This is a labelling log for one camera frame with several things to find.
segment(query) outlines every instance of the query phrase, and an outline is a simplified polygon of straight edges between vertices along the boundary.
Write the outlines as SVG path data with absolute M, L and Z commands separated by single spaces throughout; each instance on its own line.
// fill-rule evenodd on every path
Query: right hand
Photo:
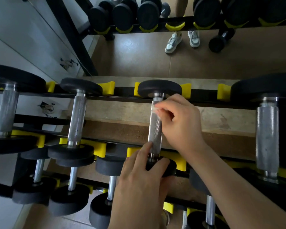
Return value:
M 182 156 L 206 147 L 202 138 L 199 109 L 179 94 L 155 105 L 162 121 L 162 132 L 168 143 Z

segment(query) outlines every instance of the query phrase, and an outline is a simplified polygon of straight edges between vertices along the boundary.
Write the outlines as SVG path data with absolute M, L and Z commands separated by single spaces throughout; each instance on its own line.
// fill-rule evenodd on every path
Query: dumbbell handle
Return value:
M 0 136 L 9 136 L 13 129 L 19 92 L 15 84 L 6 84 L 0 104 Z
M 77 90 L 74 97 L 72 116 L 68 134 L 68 146 L 75 147 L 80 144 L 84 126 L 87 98 L 84 91 Z
M 149 160 L 156 162 L 159 158 L 161 143 L 162 143 L 162 123 L 160 118 L 154 112 L 155 104 L 163 100 L 164 94 L 154 93 L 152 108 L 150 112 L 150 121 L 149 121 L 149 131 L 148 131 L 148 141 L 153 143 L 153 146 L 149 153 Z
M 279 169 L 278 98 L 265 97 L 256 111 L 256 165 L 266 178 L 276 178 Z
M 41 181 L 42 171 L 44 170 L 44 159 L 37 160 L 35 174 L 34 174 L 34 183 Z

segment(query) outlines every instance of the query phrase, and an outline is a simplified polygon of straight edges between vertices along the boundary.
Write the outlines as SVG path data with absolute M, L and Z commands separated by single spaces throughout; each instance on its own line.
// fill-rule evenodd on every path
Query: finger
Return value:
M 174 181 L 175 181 L 175 176 L 168 176 L 161 180 L 159 189 L 159 204 L 161 207 L 163 207 L 164 200 Z
M 169 125 L 172 123 L 172 116 L 170 115 L 169 111 L 164 109 L 157 109 L 156 114 L 162 121 L 162 127 L 165 127 L 166 125 Z
M 152 145 L 153 143 L 150 141 L 150 142 L 145 143 L 143 147 L 140 149 L 140 151 L 138 152 L 136 161 L 134 163 L 134 166 L 133 166 L 134 170 L 145 170 L 148 153 Z
M 183 106 L 174 100 L 167 99 L 167 100 L 161 101 L 159 103 L 156 103 L 155 107 L 166 109 L 166 110 L 172 112 L 174 114 L 174 116 L 176 116 L 176 114 L 178 114 L 180 108 L 182 108 Z
M 173 101 L 176 101 L 177 103 L 185 105 L 185 106 L 191 105 L 191 103 L 188 102 L 187 99 L 185 99 L 183 96 L 181 96 L 179 94 L 174 94 L 174 95 L 168 97 L 167 100 L 173 100 Z
M 121 171 L 121 177 L 126 177 L 130 174 L 130 172 L 133 170 L 133 166 L 134 166 L 134 163 L 136 161 L 136 158 L 137 158 L 137 155 L 138 155 L 138 152 L 140 150 L 137 150 L 135 151 L 130 157 L 126 158 L 124 164 L 123 164 L 123 168 L 122 168 L 122 171 Z
M 161 160 L 157 161 L 157 163 L 150 169 L 149 172 L 153 173 L 153 177 L 161 178 L 169 163 L 170 160 L 168 158 L 162 158 Z

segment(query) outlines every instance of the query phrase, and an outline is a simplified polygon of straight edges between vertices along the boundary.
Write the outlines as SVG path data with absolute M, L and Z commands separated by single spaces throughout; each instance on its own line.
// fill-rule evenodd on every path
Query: reflected dumbbell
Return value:
M 56 186 L 56 180 L 42 177 L 44 161 L 48 159 L 48 148 L 36 148 L 23 152 L 20 156 L 28 160 L 37 160 L 33 177 L 24 177 L 14 185 L 13 202 L 18 204 L 47 203 Z
M 88 20 L 93 29 L 98 32 L 106 31 L 112 24 L 112 10 L 114 4 L 111 1 L 101 1 L 99 6 L 93 7 L 88 12 Z
M 218 35 L 212 38 L 209 42 L 210 50 L 215 53 L 221 52 L 234 34 L 234 29 L 219 30 Z
M 77 169 L 94 161 L 94 148 L 81 144 L 87 104 L 87 94 L 100 96 L 102 87 L 93 82 L 64 78 L 60 84 L 65 91 L 76 93 L 69 127 L 68 143 L 49 148 L 48 155 L 61 166 L 71 167 L 69 185 L 56 189 L 50 197 L 49 211 L 55 215 L 69 215 L 80 211 L 88 203 L 90 189 L 76 184 Z
M 137 19 L 138 4 L 135 0 L 122 0 L 112 11 L 114 25 L 122 31 L 129 30 Z
M 191 185 L 206 194 L 206 212 L 194 211 L 187 216 L 186 228 L 229 229 L 229 226 L 215 215 L 216 203 L 199 175 L 190 169 Z
M 11 135 L 19 92 L 46 92 L 46 82 L 37 75 L 0 65 L 0 154 L 19 153 L 36 147 L 37 137 Z
M 159 18 L 167 18 L 170 15 L 170 6 L 161 0 L 141 0 L 141 6 L 137 11 L 137 19 L 145 30 L 151 30 L 157 26 Z
M 96 196 L 90 204 L 89 221 L 96 229 L 107 229 L 109 226 L 116 180 L 121 174 L 124 161 L 125 158 L 114 156 L 96 159 L 95 170 L 110 176 L 108 192 Z
M 149 153 L 146 170 L 150 170 L 160 159 L 160 150 L 162 144 L 162 123 L 160 118 L 154 112 L 154 105 L 173 94 L 182 94 L 182 88 L 179 84 L 168 80 L 147 80 L 139 84 L 138 94 L 143 98 L 153 98 L 149 121 L 148 141 L 153 142 Z M 174 175 L 176 173 L 176 163 L 170 160 L 163 177 Z

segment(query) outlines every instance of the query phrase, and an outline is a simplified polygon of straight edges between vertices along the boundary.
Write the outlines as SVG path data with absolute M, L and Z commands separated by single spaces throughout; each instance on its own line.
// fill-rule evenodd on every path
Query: left hand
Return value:
M 152 146 L 146 143 L 126 159 L 112 203 L 109 229 L 158 229 L 164 199 L 174 176 L 162 178 L 169 159 L 159 160 L 149 171 L 145 169 Z

